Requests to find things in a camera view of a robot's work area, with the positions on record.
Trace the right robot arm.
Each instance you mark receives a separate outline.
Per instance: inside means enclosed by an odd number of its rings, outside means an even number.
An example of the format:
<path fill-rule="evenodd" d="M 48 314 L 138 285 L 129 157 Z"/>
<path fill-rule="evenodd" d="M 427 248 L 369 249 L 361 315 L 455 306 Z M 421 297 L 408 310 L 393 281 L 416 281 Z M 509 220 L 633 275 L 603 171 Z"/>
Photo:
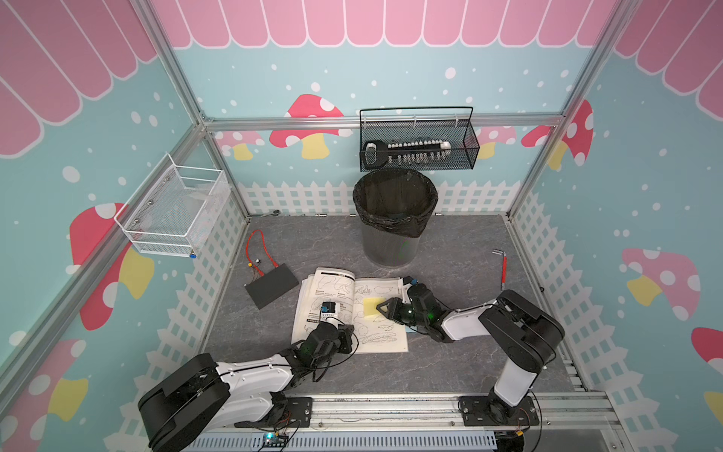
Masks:
<path fill-rule="evenodd" d="M 459 409 L 470 425 L 510 425 L 535 422 L 531 389 L 548 363 L 557 359 L 565 338 L 562 325 L 519 293 L 505 289 L 493 301 L 451 310 L 418 280 L 403 279 L 404 298 L 391 298 L 376 311 L 438 343 L 489 336 L 506 354 L 506 363 L 485 397 L 463 397 Z"/>

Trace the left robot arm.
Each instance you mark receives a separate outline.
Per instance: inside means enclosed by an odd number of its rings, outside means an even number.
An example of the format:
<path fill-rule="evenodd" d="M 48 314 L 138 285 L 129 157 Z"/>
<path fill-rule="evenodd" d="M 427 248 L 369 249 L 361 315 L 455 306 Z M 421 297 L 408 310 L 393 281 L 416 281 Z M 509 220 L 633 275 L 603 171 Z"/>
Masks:
<path fill-rule="evenodd" d="M 181 451 L 201 433 L 237 423 L 279 423 L 284 391 L 322 379 L 333 359 L 359 348 L 354 327 L 321 322 L 306 339 L 267 359 L 217 362 L 209 353 L 190 359 L 146 392 L 137 408 L 152 451 Z"/>

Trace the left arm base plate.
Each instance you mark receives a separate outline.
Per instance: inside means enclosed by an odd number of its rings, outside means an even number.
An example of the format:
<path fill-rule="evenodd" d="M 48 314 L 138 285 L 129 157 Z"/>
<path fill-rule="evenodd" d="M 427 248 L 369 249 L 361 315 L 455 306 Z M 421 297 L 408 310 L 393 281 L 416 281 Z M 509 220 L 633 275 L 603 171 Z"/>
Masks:
<path fill-rule="evenodd" d="M 312 397 L 291 397 L 275 403 L 270 412 L 260 421 L 242 421 L 233 425 L 236 428 L 282 429 L 287 427 L 308 428 L 311 425 L 314 399 Z"/>

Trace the sketch tutorial book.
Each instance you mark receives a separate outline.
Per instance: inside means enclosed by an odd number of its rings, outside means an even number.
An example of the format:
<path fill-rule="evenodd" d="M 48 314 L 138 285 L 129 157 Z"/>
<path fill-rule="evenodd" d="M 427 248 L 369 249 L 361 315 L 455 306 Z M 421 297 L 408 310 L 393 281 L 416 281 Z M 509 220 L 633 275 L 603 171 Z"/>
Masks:
<path fill-rule="evenodd" d="M 404 353 L 409 350 L 406 328 L 382 315 L 363 317 L 363 299 L 391 299 L 402 295 L 400 278 L 358 278 L 344 269 L 319 267 L 302 281 L 293 326 L 292 341 L 297 343 L 309 335 L 319 321 L 323 301 L 337 303 L 336 319 L 354 327 L 361 340 L 358 352 Z"/>

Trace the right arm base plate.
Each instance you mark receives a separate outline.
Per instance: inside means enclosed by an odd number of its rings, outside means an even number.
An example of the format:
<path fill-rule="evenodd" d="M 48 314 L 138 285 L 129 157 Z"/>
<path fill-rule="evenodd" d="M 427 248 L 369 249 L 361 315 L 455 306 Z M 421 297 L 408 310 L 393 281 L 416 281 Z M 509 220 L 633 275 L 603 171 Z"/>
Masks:
<path fill-rule="evenodd" d="M 458 398 L 458 411 L 465 427 L 528 429 L 540 425 L 540 412 L 530 395 L 512 408 L 497 397 L 464 395 Z"/>

